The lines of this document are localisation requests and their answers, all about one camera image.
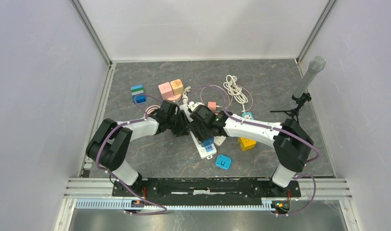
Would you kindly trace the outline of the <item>black microphone tripod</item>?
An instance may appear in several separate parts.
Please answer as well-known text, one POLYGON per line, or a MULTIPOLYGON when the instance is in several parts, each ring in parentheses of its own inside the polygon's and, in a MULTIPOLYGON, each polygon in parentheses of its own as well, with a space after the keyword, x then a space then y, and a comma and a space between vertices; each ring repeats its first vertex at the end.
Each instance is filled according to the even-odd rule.
POLYGON ((290 110, 272 110, 271 113, 285 113, 287 116, 292 118, 294 121, 299 123, 299 112, 300 109, 305 105, 306 102, 310 102, 312 100, 310 93, 303 93, 299 98, 292 95, 291 97, 295 103, 297 104, 297 107, 290 109, 290 110))

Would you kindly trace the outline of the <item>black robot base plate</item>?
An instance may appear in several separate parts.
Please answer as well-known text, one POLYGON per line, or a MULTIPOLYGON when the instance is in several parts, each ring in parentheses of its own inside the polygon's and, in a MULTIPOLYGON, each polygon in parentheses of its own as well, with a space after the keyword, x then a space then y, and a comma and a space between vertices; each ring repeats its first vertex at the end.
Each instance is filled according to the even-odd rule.
POLYGON ((260 205, 261 199, 300 197, 293 180, 281 188, 269 178, 147 178, 131 189, 159 205, 260 205))

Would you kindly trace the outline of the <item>teal power strip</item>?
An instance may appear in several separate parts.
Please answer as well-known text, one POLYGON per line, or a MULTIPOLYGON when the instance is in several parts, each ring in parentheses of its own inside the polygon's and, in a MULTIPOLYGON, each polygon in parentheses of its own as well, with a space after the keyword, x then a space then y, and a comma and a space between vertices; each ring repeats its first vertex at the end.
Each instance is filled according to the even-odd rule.
POLYGON ((252 115, 251 112, 244 112, 242 113, 242 117, 250 120, 254 120, 254 116, 252 115))

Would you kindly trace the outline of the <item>blue green striped block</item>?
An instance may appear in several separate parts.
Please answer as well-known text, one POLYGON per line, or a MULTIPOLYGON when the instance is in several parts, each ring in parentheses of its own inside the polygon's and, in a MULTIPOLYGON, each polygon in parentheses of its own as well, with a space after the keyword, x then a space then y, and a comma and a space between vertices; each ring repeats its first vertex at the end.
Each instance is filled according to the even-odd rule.
POLYGON ((134 104, 146 102, 143 85, 135 85, 130 88, 134 104))

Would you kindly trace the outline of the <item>blue plug adapter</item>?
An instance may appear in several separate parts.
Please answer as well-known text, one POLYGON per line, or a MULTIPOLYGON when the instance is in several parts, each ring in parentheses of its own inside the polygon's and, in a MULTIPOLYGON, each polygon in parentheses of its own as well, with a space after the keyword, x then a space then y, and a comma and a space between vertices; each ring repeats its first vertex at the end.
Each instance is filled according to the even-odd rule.
POLYGON ((215 165, 218 168, 221 168, 224 170, 228 170, 231 166, 231 163, 232 163, 232 159, 230 157, 227 157, 222 154, 218 155, 216 158, 216 161, 215 161, 215 165))

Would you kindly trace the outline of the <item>dark blue cube socket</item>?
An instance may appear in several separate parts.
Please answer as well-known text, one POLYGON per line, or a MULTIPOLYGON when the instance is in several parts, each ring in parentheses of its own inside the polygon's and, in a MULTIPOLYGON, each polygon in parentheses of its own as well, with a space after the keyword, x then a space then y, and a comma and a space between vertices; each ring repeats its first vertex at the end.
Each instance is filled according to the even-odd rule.
POLYGON ((202 143, 201 143, 201 146, 202 147, 207 147, 209 145, 212 145, 214 143, 214 137, 211 137, 207 140, 204 140, 202 143))

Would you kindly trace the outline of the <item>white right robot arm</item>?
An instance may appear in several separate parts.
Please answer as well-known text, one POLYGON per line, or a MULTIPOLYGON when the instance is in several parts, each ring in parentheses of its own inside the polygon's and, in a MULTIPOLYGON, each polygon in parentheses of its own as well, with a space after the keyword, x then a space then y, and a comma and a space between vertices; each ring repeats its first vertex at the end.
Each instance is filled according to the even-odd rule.
POLYGON ((296 173, 301 173, 314 150, 313 141, 293 119, 269 123, 247 119, 220 111, 212 112, 202 103, 188 104, 189 128, 200 141, 212 137, 247 138, 273 148, 279 160, 269 190, 274 196, 282 196, 296 173))

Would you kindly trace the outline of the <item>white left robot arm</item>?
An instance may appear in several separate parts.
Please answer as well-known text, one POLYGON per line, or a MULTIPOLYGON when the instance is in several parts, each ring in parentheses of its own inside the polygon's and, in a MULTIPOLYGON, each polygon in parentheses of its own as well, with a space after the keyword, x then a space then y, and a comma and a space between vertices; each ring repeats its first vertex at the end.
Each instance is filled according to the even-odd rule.
POLYGON ((131 141, 146 136, 158 135, 170 130, 175 136, 189 135, 189 120, 185 111, 169 100, 164 100, 160 108, 143 118, 126 122, 105 119, 94 133, 86 147, 86 156, 109 170, 124 183, 124 190, 131 196, 142 191, 141 175, 126 161, 126 154, 131 141))

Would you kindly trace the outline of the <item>pink cube socket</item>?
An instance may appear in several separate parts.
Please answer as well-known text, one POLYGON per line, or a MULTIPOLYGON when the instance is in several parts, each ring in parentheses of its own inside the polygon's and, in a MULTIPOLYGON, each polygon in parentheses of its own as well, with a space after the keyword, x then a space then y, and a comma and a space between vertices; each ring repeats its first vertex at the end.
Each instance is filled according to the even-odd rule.
POLYGON ((174 96, 172 87, 169 82, 165 82, 158 85, 158 89, 160 91, 163 100, 172 98, 174 96))

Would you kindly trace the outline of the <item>white plug adapter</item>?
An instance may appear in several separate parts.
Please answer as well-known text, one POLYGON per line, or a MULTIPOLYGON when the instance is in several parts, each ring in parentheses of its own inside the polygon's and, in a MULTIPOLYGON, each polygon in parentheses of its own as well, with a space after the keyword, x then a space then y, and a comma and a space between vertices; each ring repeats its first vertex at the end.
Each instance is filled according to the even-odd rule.
POLYGON ((214 137, 214 144, 216 146, 221 146, 223 142, 225 141, 226 137, 225 136, 215 136, 214 137))

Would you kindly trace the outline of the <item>orange cube socket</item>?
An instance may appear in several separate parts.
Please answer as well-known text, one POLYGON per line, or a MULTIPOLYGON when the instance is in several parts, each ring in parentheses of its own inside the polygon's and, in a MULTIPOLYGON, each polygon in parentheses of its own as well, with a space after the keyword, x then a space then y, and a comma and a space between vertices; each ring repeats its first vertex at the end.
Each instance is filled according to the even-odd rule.
POLYGON ((173 95, 180 95, 184 92, 183 83, 180 79, 175 79, 170 82, 171 89, 173 91, 173 95))

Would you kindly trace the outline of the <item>grey microphone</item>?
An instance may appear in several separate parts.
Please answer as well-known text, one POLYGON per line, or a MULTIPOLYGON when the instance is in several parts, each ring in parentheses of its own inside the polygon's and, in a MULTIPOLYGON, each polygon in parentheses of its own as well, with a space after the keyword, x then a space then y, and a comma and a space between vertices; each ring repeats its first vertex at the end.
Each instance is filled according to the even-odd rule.
POLYGON ((313 60, 309 63, 307 72, 304 74, 301 82, 299 83, 299 85, 297 86, 296 90, 292 95, 292 98, 294 100, 301 98, 304 91, 308 88, 308 86, 316 77, 316 75, 324 69, 325 65, 326 65, 325 57, 316 56, 313 58, 313 60))

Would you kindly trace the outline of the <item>orange usb charger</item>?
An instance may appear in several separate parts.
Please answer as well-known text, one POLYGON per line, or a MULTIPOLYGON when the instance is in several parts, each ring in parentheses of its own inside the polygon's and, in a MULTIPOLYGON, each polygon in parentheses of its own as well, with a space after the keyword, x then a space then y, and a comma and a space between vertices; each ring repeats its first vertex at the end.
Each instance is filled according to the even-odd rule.
POLYGON ((212 111, 216 111, 217 103, 216 102, 208 102, 207 104, 208 108, 212 111))

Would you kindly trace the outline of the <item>yellow cube socket adapter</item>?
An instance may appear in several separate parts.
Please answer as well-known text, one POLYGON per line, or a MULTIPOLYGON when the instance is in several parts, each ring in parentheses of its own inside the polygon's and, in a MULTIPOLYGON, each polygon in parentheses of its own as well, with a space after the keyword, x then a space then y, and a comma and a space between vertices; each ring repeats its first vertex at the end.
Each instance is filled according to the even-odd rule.
POLYGON ((247 150, 254 148, 256 146, 257 142, 254 140, 247 139, 247 138, 239 137, 238 144, 239 144, 242 151, 247 151, 247 150))

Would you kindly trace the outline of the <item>pink round socket base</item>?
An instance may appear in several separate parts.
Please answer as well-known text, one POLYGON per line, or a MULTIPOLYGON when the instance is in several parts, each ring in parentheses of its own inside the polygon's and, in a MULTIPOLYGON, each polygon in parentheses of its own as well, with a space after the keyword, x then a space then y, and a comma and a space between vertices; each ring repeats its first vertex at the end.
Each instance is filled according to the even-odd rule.
POLYGON ((181 100, 181 98, 182 98, 182 94, 178 94, 178 95, 174 95, 173 97, 168 98, 168 100, 177 103, 181 100))

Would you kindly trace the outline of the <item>white long power strip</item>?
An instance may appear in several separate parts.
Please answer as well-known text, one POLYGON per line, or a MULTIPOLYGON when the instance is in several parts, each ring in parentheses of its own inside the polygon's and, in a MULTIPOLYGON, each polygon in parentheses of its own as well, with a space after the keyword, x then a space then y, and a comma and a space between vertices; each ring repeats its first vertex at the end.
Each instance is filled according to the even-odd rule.
MULTIPOLYGON (((186 118, 188 119, 189 122, 192 122, 192 118, 190 118, 190 111, 188 109, 188 105, 187 104, 183 104, 183 105, 180 105, 179 106, 180 110, 183 110, 185 115, 186 115, 186 118)), ((196 136, 193 134, 193 132, 190 130, 189 131, 189 134, 191 135, 192 139, 193 139, 193 142, 198 150, 198 153, 200 155, 200 158, 201 159, 212 159, 213 158, 213 155, 217 153, 217 149, 215 147, 214 144, 212 145, 209 145, 207 147, 202 147, 201 146, 201 143, 200 141, 198 141, 198 139, 196 138, 196 136)))

